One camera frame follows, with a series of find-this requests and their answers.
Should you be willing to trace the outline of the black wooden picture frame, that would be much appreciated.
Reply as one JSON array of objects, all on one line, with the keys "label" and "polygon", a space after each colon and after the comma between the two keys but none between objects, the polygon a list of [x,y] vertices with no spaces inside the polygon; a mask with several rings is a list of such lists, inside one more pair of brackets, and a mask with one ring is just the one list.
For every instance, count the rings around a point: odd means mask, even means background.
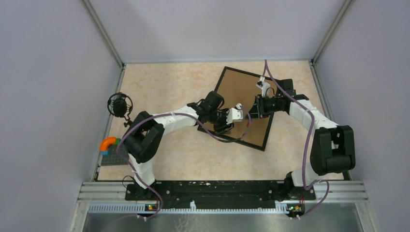
[{"label": "black wooden picture frame", "polygon": [[[232,108],[240,103],[247,110],[250,110],[254,104],[255,97],[261,94],[261,90],[256,87],[259,78],[259,74],[227,66],[224,67],[215,87],[215,91],[225,100],[223,109]],[[236,143],[265,151],[272,121],[273,116],[253,119],[247,135],[243,139],[236,141]]]}]

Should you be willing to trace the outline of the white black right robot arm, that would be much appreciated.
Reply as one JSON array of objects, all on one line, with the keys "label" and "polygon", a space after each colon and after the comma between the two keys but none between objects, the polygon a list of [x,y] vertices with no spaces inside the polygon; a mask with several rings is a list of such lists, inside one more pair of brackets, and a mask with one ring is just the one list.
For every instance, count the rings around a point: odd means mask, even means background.
[{"label": "white black right robot arm", "polygon": [[261,76],[250,110],[252,119],[266,118],[276,112],[286,112],[308,131],[303,151],[302,167],[285,177],[283,192],[297,199],[327,174],[343,173],[356,165],[352,127],[341,126],[322,114],[304,94],[297,94],[291,79],[275,80]]}]

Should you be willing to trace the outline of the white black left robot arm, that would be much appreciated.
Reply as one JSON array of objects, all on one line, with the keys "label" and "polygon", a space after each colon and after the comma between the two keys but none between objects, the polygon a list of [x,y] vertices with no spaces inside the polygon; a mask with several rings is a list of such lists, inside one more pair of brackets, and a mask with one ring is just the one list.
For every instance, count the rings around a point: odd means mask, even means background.
[{"label": "white black left robot arm", "polygon": [[213,124],[215,134],[229,131],[233,128],[233,117],[242,116],[242,112],[236,108],[221,108],[223,103],[223,97],[211,91],[205,99],[188,103],[174,111],[153,115],[142,111],[137,115],[121,143],[128,153],[138,185],[136,192],[142,199],[149,200],[155,194],[151,160],[157,153],[163,136],[204,123]]}]

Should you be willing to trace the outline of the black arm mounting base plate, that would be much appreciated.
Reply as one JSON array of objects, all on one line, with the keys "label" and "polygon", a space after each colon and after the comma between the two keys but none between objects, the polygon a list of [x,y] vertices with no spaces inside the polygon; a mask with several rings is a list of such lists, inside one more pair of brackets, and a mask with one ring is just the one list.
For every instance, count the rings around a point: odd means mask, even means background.
[{"label": "black arm mounting base plate", "polygon": [[128,184],[127,201],[162,203],[163,209],[188,208],[191,202],[198,209],[268,209],[287,200],[314,200],[313,190],[295,187],[290,181],[156,181],[150,189]]}]

